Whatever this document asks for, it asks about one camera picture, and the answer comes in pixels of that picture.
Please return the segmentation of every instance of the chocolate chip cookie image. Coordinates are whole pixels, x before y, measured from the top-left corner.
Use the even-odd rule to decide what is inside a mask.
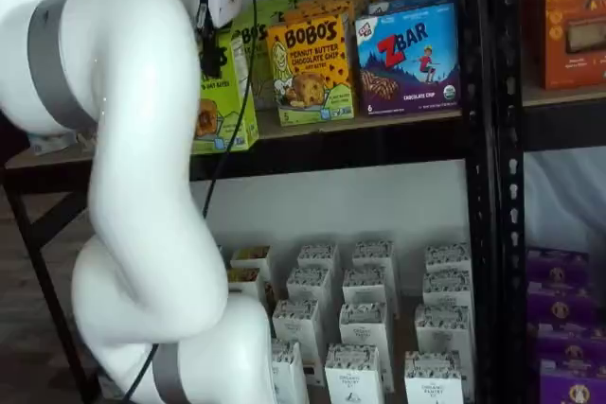
[[[196,137],[215,134],[218,126],[217,103],[212,99],[200,100],[200,112],[196,122]]]

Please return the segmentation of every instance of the shelf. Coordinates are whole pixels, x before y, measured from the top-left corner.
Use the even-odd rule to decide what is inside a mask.
[[[523,90],[526,151],[606,146],[606,84],[544,90],[527,82]]]
[[[260,139],[234,152],[222,178],[462,159],[468,149],[459,111],[364,116],[280,127],[276,112],[258,113]],[[43,156],[30,149],[7,162],[5,185],[17,193],[86,190],[92,153],[78,147]],[[192,156],[190,179],[212,177],[220,154]]]

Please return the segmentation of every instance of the clif z bar box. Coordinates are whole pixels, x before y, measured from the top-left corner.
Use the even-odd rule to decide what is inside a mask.
[[[593,324],[597,305],[586,288],[565,284],[528,283],[526,312],[530,322]]]
[[[444,3],[356,21],[361,109],[413,114],[456,108],[455,5]]]
[[[526,279],[537,282],[589,284],[589,255],[574,251],[528,248]]]

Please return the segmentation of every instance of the bobo's peanut butter chocolate chip box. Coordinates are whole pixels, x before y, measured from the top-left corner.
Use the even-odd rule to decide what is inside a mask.
[[[267,45],[280,123],[352,118],[354,93],[347,14],[271,26]]]
[[[361,109],[413,114],[459,100],[455,6],[431,5],[356,21]]]

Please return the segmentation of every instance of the child illustration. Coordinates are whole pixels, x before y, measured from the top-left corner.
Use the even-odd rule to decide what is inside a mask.
[[[427,76],[425,77],[425,83],[429,84],[430,82],[434,81],[434,75],[436,74],[436,69],[432,65],[439,65],[439,63],[435,63],[434,61],[432,61],[432,54],[434,53],[434,49],[430,44],[427,44],[425,46],[424,51],[425,55],[419,57],[415,61],[420,61],[419,71],[421,73],[427,74]]]

